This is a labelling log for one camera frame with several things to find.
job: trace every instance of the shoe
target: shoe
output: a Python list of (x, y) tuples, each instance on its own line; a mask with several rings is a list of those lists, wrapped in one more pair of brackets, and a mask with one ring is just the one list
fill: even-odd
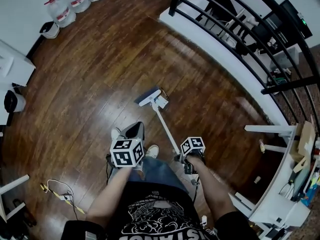
[(120, 136), (121, 131), (119, 128), (112, 128), (111, 130), (111, 139), (115, 141)]
[(145, 153), (146, 157), (157, 158), (159, 154), (158, 145), (151, 145)]

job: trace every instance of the metal railing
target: metal railing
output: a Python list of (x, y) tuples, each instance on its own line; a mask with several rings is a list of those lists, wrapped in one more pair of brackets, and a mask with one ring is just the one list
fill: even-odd
[[(279, 84), (274, 77), (272, 76), (271, 72), (267, 69), (267, 67), (264, 65), (264, 63), (259, 59), (259, 57), (244, 43), (244, 41), (237, 36), (232, 30), (230, 30), (228, 27), (226, 27), (221, 21), (214, 18), (210, 13), (207, 11), (204, 11), (203, 9), (199, 8), (197, 5), (191, 3), (189, 0), (171, 0), (169, 14), (171, 16), (174, 16), (175, 13), (180, 14), (181, 16), (185, 17), (192, 23), (196, 24), (199, 28), (201, 28), (203, 31), (210, 34), (213, 38), (215, 38), (220, 44), (224, 45), (225, 48), (227, 48), (235, 57), (238, 58), (239, 61), (243, 63), (243, 65), (253, 74), (253, 76), (259, 81), (259, 83), (263, 86), (263, 89), (261, 90), (261, 93), (264, 95), (270, 95), (275, 104), (278, 106), (279, 110), (283, 114), (286, 121), (291, 124), (290, 120), (288, 119), (288, 115), (284, 112), (282, 107), (280, 106), (279, 102), (275, 98), (275, 95), (273, 93), (279, 92), (279, 94), (283, 97), (287, 107), (289, 108), (294, 120), (296, 123), (300, 123), (298, 116), (296, 114), (297, 109), (301, 111), (303, 117), (305, 120), (308, 120), (305, 108), (301, 102), (301, 99), (297, 93), (296, 88), (303, 88), (306, 92), (306, 96), (309, 102), (309, 105), (311, 107), (313, 117), (315, 119), (316, 127), (318, 132), (320, 132), (320, 124), (319, 119), (317, 116), (317, 111), (314, 105), (314, 101), (312, 99), (311, 93), (308, 89), (309, 85), (316, 84), (317, 88), (320, 90), (320, 74), (317, 67), (317, 64), (315, 62), (315, 59), (313, 58), (310, 49), (308, 48), (304, 37), (302, 36), (301, 32), (299, 31), (298, 27), (296, 26), (296, 23), (291, 18), (291, 16), (275, 1), (275, 0), (262, 0), (271, 10), (272, 12), (283, 22), (284, 27), (287, 30), (287, 33), (294, 37), (296, 40), (296, 43), (299, 45), (310, 69), (313, 74), (313, 76), (303, 78), (301, 72), (298, 69), (298, 66), (296, 65), (293, 58), (290, 56), (289, 52), (287, 51), (287, 48), (282, 40), (282, 38), (275, 33), (271, 25), (264, 21), (253, 9), (251, 9), (247, 4), (245, 4), (241, 0), (234, 0), (239, 5), (241, 5), (245, 10), (247, 10), (257, 22), (259, 22), (260, 25), (262, 25), (268, 33), (274, 38), (277, 45), (280, 47), (281, 51), (284, 52), (290, 63), (292, 64), (292, 68), (296, 71), (298, 80), (291, 81), (283, 68), (280, 66), (278, 61), (275, 59), (272, 51), (270, 50), (269, 46), (266, 44), (265, 41), (262, 41), (251, 29), (249, 29), (236, 15), (234, 15), (232, 12), (230, 12), (227, 8), (225, 8), (222, 4), (218, 3), (215, 0), (207, 0), (209, 3), (213, 4), (220, 10), (223, 10), (231, 19), (233, 19), (241, 28), (243, 28), (247, 33), (254, 39), (254, 41), (259, 44), (264, 52), (270, 57), (271, 61), (275, 64), (275, 66), (278, 68), (278, 70), (283, 75), (286, 83)], [(200, 24), (199, 21), (192, 18), (182, 10), (178, 8), (178, 5), (180, 3), (184, 3), (191, 7), (192, 9), (196, 10), (200, 13), (200, 15), (207, 17), (210, 19), (215, 25), (220, 27), (223, 31), (225, 31), (227, 34), (229, 34), (230, 37), (232, 37), (236, 42), (237, 45), (240, 45), (243, 49), (247, 51), (247, 53), (255, 60), (255, 62), (263, 69), (263, 71), (266, 73), (266, 75), (269, 77), (269, 79), (273, 82), (272, 87), (267, 87), (267, 85), (264, 83), (264, 81), (257, 75), (257, 73), (252, 69), (252, 67), (242, 58), (241, 55), (237, 53), (237, 51), (229, 46), (223, 39), (219, 37), (218, 34), (213, 33), (211, 30), (206, 28), (204, 25)], [(296, 100), (298, 104), (297, 107), (293, 107), (290, 100), (288, 99), (287, 95), (285, 94), (286, 91), (291, 91), (293, 93), (293, 97)]]

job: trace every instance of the trash can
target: trash can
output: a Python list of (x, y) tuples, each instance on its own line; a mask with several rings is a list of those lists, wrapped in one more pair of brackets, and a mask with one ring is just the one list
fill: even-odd
[(4, 97), (4, 108), (8, 113), (23, 111), (25, 105), (26, 100), (22, 95), (17, 94), (12, 90), (7, 91)]
[(47, 39), (54, 39), (60, 32), (59, 26), (53, 21), (46, 22), (40, 29), (40, 34)]

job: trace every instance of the wooden floor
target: wooden floor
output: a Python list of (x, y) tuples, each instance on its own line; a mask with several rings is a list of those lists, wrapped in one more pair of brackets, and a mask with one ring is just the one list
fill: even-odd
[[(169, 4), (97, 1), (36, 51), (36, 70), (21, 90), (26, 108), (5, 130), (1, 167), (5, 183), (30, 175), (11, 196), (24, 200), (35, 216), (38, 225), (30, 230), (35, 239), (60, 239), (65, 222), (75, 219), (71, 206), (45, 194), (40, 183), (69, 184), (75, 204), (87, 211), (106, 185), (113, 127), (142, 121), (146, 147), (158, 144), (159, 158), (193, 189), (173, 162), (173, 148), (155, 112), (133, 102), (154, 85), (170, 97), (162, 114), (178, 144), (202, 136), (207, 165), (232, 189), (248, 190), (253, 182), (262, 158), (258, 140), (265, 136), (245, 132), (244, 126), (266, 122), (221, 66), (157, 21)], [(201, 190), (196, 208), (199, 215), (209, 212)]]

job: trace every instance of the forearm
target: forearm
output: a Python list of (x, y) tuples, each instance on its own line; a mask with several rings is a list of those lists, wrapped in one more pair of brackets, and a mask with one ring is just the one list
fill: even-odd
[(106, 227), (116, 211), (132, 167), (121, 168), (91, 204), (86, 220)]
[(192, 161), (192, 164), (198, 172), (204, 197), (213, 219), (217, 221), (224, 214), (234, 212), (236, 209), (229, 197), (227, 187), (213, 176), (210, 169), (200, 159)]

